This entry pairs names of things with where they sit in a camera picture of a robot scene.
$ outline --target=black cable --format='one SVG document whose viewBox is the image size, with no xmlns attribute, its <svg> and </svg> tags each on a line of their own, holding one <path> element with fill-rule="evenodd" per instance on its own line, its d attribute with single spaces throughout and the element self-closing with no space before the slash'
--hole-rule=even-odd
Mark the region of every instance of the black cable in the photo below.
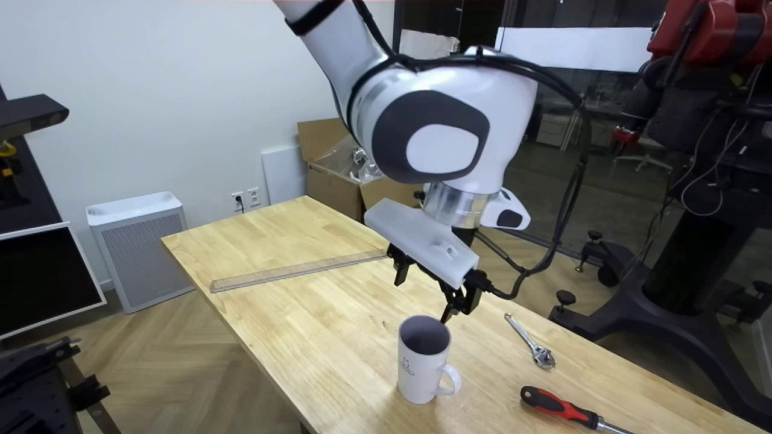
<svg viewBox="0 0 772 434">
<path fill-rule="evenodd" d="M 671 205 L 673 205 L 673 198 L 663 195 L 659 210 L 651 215 L 649 227 L 647 227 L 647 244 L 644 244 L 644 251 L 642 251 L 642 263 L 647 263 L 647 258 L 651 253 L 651 246 L 656 241 L 659 224 L 666 219 L 666 212 L 671 210 Z"/>
<path fill-rule="evenodd" d="M 663 82 L 661 82 L 663 89 L 668 89 L 673 84 L 678 65 L 680 65 L 680 60 L 685 55 L 685 48 L 690 46 L 690 41 L 695 36 L 695 31 L 700 29 L 700 22 L 702 22 L 704 14 L 707 14 L 707 2 L 695 2 L 690 14 L 688 14 L 688 19 L 685 19 L 685 24 L 683 24 L 683 29 L 680 29 L 683 34 L 680 34 L 680 43 L 676 48 L 676 55 L 671 58 L 668 70 L 663 75 Z"/>
<path fill-rule="evenodd" d="M 350 130 L 350 125 L 347 125 L 347 121 L 343 118 L 343 111 L 340 111 L 338 92 L 335 92 L 333 82 L 328 82 L 328 84 L 331 84 L 331 92 L 333 92 L 335 113 L 343 121 L 343 125 Z"/>
<path fill-rule="evenodd" d="M 526 282 L 526 277 L 550 268 L 550 263 L 552 263 L 552 258 L 555 258 L 555 253 L 557 253 L 557 248 L 562 244 L 562 231 L 565 231 L 565 227 L 567 227 L 567 222 L 569 222 L 569 217 L 574 212 L 574 205 L 577 205 L 577 198 L 579 198 L 579 190 L 581 190 L 581 183 L 584 183 L 584 174 L 586 174 L 586 164 L 589 164 L 591 133 L 589 133 L 589 113 L 584 109 L 581 96 L 565 80 L 560 80 L 555 72 L 550 72 L 550 70 L 545 70 L 545 68 L 540 68 L 536 63 L 528 63 L 528 60 L 514 58 L 514 55 L 483 55 L 483 48 L 478 48 L 478 55 L 449 55 L 449 58 L 432 58 L 432 60 L 415 60 L 415 58 L 408 58 L 408 55 L 398 55 L 386 43 L 384 34 L 379 31 L 376 22 L 372 19 L 367 5 L 362 0 L 355 0 L 355 7 L 359 12 L 364 27 L 374 36 L 374 41 L 388 55 L 388 60 L 379 63 L 376 68 L 372 68 L 367 75 L 362 75 L 355 82 L 350 101 L 347 101 L 347 121 L 350 121 L 350 113 L 352 113 L 352 106 L 355 106 L 355 96 L 364 87 L 364 82 L 369 77 L 374 77 L 376 72 L 391 68 L 393 63 L 398 63 L 398 65 L 403 65 L 408 70 L 415 70 L 415 72 L 432 70 L 432 68 L 492 68 L 492 70 L 504 70 L 504 72 L 511 72 L 511 75 L 519 75 L 519 77 L 528 77 L 528 80 L 533 80 L 538 84 L 550 87 L 552 92 L 565 96 L 572 104 L 572 109 L 579 113 L 579 128 L 577 128 L 577 135 L 572 135 L 572 142 L 579 140 L 581 154 L 579 154 L 574 174 L 572 174 L 572 178 L 569 178 L 569 183 L 567 183 L 567 188 L 562 193 L 548 253 L 533 268 L 521 268 L 504 253 L 504 260 L 509 258 L 507 263 L 519 272 L 519 277 L 511 285 L 511 292 L 502 292 L 502 289 L 495 289 L 495 287 L 487 289 L 490 294 L 502 297 L 502 299 L 519 297 L 519 289 Z"/>
<path fill-rule="evenodd" d="M 487 239 L 487 234 L 478 231 L 475 234 L 492 253 L 497 253 L 509 268 L 519 270 L 519 272 L 526 272 L 524 265 L 514 263 L 514 258 L 499 246 L 495 244 L 492 239 Z"/>
<path fill-rule="evenodd" d="M 726 152 L 745 135 L 748 121 L 743 121 L 741 133 L 733 133 L 733 130 L 736 130 L 736 121 L 733 121 L 731 128 L 726 130 L 726 135 L 724 135 L 724 147 L 721 147 L 719 157 L 714 159 L 714 164 L 712 164 L 707 171 L 702 171 L 700 176 L 695 176 L 695 178 L 680 190 L 680 195 L 678 195 L 678 198 L 680 198 L 680 205 L 683 205 L 688 212 L 697 215 L 697 217 L 714 217 L 714 215 L 719 215 L 721 207 L 724 207 L 724 188 L 719 186 L 721 181 L 717 181 L 717 186 L 719 186 L 719 198 L 717 198 L 714 210 L 707 210 L 707 212 L 695 210 L 692 205 L 688 205 L 688 193 L 690 193 L 695 186 L 700 186 L 700 181 L 704 181 L 707 176 L 717 176 L 717 174 L 719 174 Z"/>
</svg>

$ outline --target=screwdriver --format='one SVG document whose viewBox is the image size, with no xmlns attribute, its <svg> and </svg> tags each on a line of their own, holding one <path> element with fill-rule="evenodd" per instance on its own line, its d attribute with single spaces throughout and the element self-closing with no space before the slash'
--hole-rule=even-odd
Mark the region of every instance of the screwdriver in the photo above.
<svg viewBox="0 0 772 434">
<path fill-rule="evenodd" d="M 584 427 L 589 427 L 589 429 L 630 434 L 627 429 L 620 429 L 620 427 L 615 427 L 615 424 L 608 424 L 598 412 L 577 407 L 577 405 L 569 403 L 569 400 L 560 400 L 557 395 L 552 395 L 552 393 L 548 393 L 548 391 L 543 391 L 543 388 L 524 386 L 524 388 L 521 388 L 521 398 L 524 398 L 524 403 L 528 403 L 531 407 L 538 407 L 538 410 L 550 412 L 550 415 L 557 415 L 557 417 L 562 417 L 562 420 L 584 424 Z"/>
</svg>

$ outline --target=wrench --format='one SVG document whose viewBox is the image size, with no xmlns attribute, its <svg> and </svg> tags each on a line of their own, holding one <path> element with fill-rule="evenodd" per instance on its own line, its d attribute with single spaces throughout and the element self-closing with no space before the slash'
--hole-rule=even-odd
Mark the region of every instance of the wrench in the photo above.
<svg viewBox="0 0 772 434">
<path fill-rule="evenodd" d="M 555 366 L 555 357 L 548 347 L 540 347 L 531 340 L 531 335 L 514 321 L 511 313 L 504 313 L 504 321 L 516 330 L 516 335 L 528 345 L 533 364 L 550 371 Z"/>
</svg>

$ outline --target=wall outlet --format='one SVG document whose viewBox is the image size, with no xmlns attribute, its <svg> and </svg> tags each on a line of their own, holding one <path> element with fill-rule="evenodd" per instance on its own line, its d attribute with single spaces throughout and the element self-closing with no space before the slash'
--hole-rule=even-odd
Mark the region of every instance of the wall outlet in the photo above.
<svg viewBox="0 0 772 434">
<path fill-rule="evenodd" d="M 261 207 L 261 188 L 258 186 L 251 186 L 246 188 L 246 207 Z"/>
<path fill-rule="evenodd" d="M 234 212 L 241 215 L 244 212 L 244 190 L 234 190 Z"/>
</svg>

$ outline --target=cardboard box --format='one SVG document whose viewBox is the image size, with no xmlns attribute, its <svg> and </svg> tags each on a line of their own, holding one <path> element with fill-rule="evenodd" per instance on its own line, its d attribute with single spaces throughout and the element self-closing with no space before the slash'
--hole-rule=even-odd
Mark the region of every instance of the cardboard box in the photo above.
<svg viewBox="0 0 772 434">
<path fill-rule="evenodd" d="M 297 125 L 299 154 L 306 162 L 306 193 L 318 203 L 362 222 L 364 210 L 381 198 L 417 205 L 413 198 L 420 186 L 391 178 L 357 181 L 350 176 L 357 142 L 338 118 L 306 121 Z"/>
</svg>

